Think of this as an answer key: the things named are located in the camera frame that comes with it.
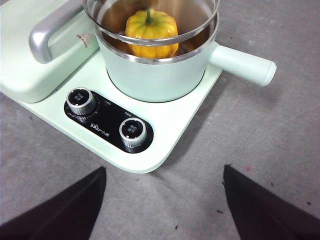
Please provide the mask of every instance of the pot handle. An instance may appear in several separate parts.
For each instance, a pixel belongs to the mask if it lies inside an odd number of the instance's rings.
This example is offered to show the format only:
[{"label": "pot handle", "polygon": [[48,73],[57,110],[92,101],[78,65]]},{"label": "pot handle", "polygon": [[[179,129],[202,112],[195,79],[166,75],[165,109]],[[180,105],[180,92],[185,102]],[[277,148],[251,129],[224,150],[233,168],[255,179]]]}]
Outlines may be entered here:
[{"label": "pot handle", "polygon": [[69,0],[32,29],[29,36],[29,47],[35,60],[41,64],[51,62],[49,39],[83,9],[81,0]]},{"label": "pot handle", "polygon": [[221,46],[216,42],[209,63],[260,86],[267,86],[277,69],[273,61]]}]

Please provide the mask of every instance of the pumpkin stem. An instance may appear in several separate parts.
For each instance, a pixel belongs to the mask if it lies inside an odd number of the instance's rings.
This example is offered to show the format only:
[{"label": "pumpkin stem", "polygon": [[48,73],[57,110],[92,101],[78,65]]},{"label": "pumpkin stem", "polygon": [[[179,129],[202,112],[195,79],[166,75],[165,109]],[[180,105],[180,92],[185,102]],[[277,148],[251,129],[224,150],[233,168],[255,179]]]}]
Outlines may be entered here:
[{"label": "pumpkin stem", "polygon": [[146,20],[145,20],[145,23],[146,24],[153,24],[154,23],[154,20],[152,19],[152,17],[151,17],[151,14],[150,14],[150,7],[148,7],[147,9],[146,9]]}]

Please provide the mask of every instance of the black control panel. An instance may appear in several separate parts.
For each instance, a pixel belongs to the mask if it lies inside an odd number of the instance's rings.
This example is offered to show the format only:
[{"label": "black control panel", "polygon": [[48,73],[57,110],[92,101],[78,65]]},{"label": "black control panel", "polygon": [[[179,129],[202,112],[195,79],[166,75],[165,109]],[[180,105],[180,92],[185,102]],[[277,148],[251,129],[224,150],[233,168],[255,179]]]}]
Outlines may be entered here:
[{"label": "black control panel", "polygon": [[68,93],[64,112],[71,120],[127,153],[146,150],[154,138],[147,121],[84,87]]}]

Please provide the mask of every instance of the gray carpet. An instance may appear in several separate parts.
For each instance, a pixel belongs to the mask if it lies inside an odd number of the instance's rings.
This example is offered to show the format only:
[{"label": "gray carpet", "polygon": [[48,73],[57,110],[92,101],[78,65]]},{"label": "gray carpet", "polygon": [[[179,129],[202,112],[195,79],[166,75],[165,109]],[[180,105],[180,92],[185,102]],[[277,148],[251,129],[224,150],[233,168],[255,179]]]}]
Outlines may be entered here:
[{"label": "gray carpet", "polygon": [[107,187],[92,240],[238,240],[225,164],[320,218],[319,10],[318,0],[221,0],[216,41],[273,60],[275,77],[259,87],[223,72],[148,174],[117,169],[1,94],[1,222],[101,165]]}]

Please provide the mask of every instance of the warning label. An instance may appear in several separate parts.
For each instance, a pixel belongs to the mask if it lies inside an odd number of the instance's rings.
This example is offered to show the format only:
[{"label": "warning label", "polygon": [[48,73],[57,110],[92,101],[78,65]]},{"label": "warning label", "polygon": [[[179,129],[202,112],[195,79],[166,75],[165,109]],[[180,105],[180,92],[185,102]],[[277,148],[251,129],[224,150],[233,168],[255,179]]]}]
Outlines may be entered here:
[{"label": "warning label", "polygon": [[92,38],[92,33],[78,34],[77,38],[79,38],[83,42],[84,47],[87,49],[88,48],[88,44],[90,43],[91,38]]}]

